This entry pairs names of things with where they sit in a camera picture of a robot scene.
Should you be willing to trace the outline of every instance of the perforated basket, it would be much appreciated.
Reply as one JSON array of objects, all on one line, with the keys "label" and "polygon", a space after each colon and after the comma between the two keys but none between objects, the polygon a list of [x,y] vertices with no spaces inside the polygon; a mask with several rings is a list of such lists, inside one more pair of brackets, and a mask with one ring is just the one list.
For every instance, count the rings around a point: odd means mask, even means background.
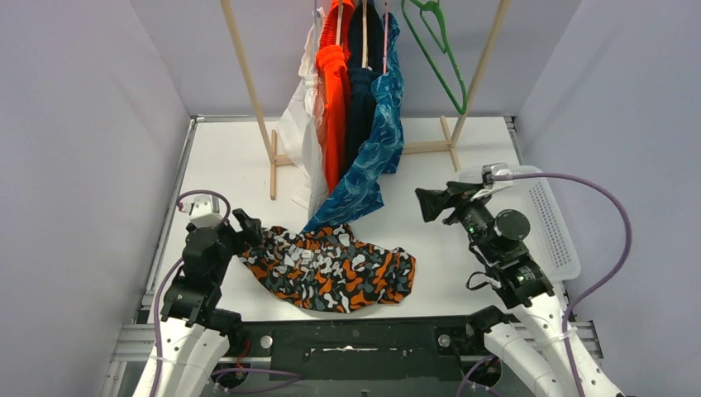
[{"label": "perforated basket", "polygon": [[[530,165],[509,165],[508,168],[515,175],[542,172]],[[482,167],[460,170],[456,180],[481,183]],[[507,208],[526,215],[531,222],[531,233],[524,242],[551,281],[572,280],[579,275],[582,269],[575,245],[547,179],[515,180],[512,188],[497,192],[487,208],[494,216]]]}]

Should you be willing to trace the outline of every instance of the blue garment with white pattern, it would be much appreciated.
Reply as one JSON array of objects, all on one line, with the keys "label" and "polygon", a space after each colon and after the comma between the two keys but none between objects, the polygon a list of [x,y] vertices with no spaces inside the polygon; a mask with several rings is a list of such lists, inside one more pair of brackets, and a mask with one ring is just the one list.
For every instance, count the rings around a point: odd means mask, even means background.
[{"label": "blue garment with white pattern", "polygon": [[370,86],[377,102],[372,132],[360,147],[353,165],[309,220],[303,232],[355,221],[384,206],[377,179],[380,174],[397,172],[404,148],[402,122],[399,119],[404,79],[397,57],[398,37],[399,24],[390,13],[387,73],[379,76]]}]

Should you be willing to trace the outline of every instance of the clothing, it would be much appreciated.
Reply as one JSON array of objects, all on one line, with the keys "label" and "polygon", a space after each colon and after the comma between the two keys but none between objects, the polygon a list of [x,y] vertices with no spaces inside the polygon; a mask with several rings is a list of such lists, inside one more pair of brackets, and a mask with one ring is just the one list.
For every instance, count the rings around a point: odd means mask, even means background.
[{"label": "clothing", "polygon": [[278,298],[303,309],[350,313],[398,304],[412,290],[416,259],[402,248],[358,242],[347,224],[298,235],[263,231],[263,245],[239,257]]},{"label": "clothing", "polygon": [[370,137],[375,100],[370,84],[382,73],[384,55],[384,27],[374,8],[368,1],[365,14],[367,32],[368,68],[363,68],[363,7],[355,9],[348,26],[348,78],[352,93],[346,116],[346,165],[351,166],[363,142]]},{"label": "clothing", "polygon": [[[278,136],[289,159],[304,176],[304,185],[298,187],[293,201],[310,210],[311,217],[328,195],[323,174],[322,150],[317,138],[317,121],[323,117],[322,99],[318,98],[319,76],[314,66],[314,30],[324,26],[326,15],[323,8],[317,10],[315,26],[309,29],[304,55],[299,66],[299,85],[278,122]],[[313,179],[321,178],[314,183]]]},{"label": "clothing", "polygon": [[404,81],[399,69],[396,43],[399,24],[389,14],[387,73],[370,86],[377,107],[372,132],[360,148],[358,157],[327,201],[309,220],[303,232],[319,227],[355,221],[384,205],[377,179],[382,173],[397,171],[404,146],[402,122],[399,119]]},{"label": "clothing", "polygon": [[341,45],[337,45],[338,1],[334,1],[324,23],[317,53],[317,68],[326,85],[326,143],[323,154],[324,175],[329,192],[336,187],[342,177],[342,170],[346,167],[346,107],[351,100],[351,83],[348,81],[346,59],[350,54],[347,47],[348,24],[351,22],[355,5],[352,0],[342,0]]}]

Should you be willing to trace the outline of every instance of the orange and black camouflage fabric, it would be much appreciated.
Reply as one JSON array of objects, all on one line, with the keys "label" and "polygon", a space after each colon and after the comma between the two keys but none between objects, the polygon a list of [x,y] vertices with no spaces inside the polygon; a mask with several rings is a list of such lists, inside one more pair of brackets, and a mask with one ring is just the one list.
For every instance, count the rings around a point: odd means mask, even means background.
[{"label": "orange and black camouflage fabric", "polygon": [[371,304],[398,304],[412,291],[416,259],[402,248],[359,242],[348,224],[296,234],[263,230],[263,245],[242,256],[256,279],[303,309],[350,313]]}]

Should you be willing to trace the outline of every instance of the wooden clothes rack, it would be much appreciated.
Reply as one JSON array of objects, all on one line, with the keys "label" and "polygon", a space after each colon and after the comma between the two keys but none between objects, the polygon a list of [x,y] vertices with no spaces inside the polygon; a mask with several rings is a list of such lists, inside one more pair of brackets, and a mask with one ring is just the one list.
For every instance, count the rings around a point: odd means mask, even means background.
[{"label": "wooden clothes rack", "polygon": [[[281,165],[291,165],[293,162],[284,154],[278,154],[277,144],[278,135],[276,130],[272,130],[270,137],[268,137],[268,129],[263,121],[263,111],[260,108],[260,102],[258,101],[258,94],[255,92],[255,86],[253,85],[253,79],[250,75],[250,69],[248,66],[248,60],[246,59],[246,52],[243,48],[243,43],[241,42],[241,36],[239,35],[238,26],[236,25],[236,19],[234,18],[234,12],[231,9],[231,0],[220,0],[222,4],[222,11],[224,12],[224,18],[227,20],[227,27],[229,29],[229,34],[231,35],[231,42],[234,45],[234,50],[236,51],[236,57],[239,60],[239,66],[241,67],[241,73],[243,74],[243,79],[246,82],[246,89],[248,90],[248,95],[250,97],[250,104],[255,110],[255,118],[258,122],[258,127],[260,129],[260,135],[263,138],[263,144],[265,145],[265,151],[268,153],[268,160],[270,161],[270,199],[275,200],[277,195],[277,167]],[[477,88],[479,83],[482,81],[484,76],[484,71],[487,69],[487,64],[489,63],[489,57],[492,55],[494,50],[494,44],[497,41],[499,32],[501,31],[504,18],[508,7],[511,5],[511,0],[499,0],[499,5],[497,11],[494,13],[494,20],[492,21],[492,27],[489,30],[489,35],[487,36],[487,42],[484,43],[482,48],[482,54],[479,56],[479,62],[477,63],[477,68],[474,70],[472,75],[472,80],[470,81],[470,86],[467,90],[467,104],[465,106],[465,112],[460,115],[455,128],[451,132],[450,127],[448,127],[448,121],[445,116],[441,116],[441,129],[443,130],[444,140],[441,141],[424,141],[424,142],[412,142],[405,143],[403,155],[412,155],[416,153],[430,153],[437,151],[447,151],[451,155],[451,160],[453,162],[453,168],[455,171],[460,169],[460,161],[458,160],[457,152],[455,151],[455,145],[460,138],[460,133],[462,132],[463,126],[465,125],[465,119],[468,113],[470,113],[470,106],[472,105],[472,100],[477,93]]]}]

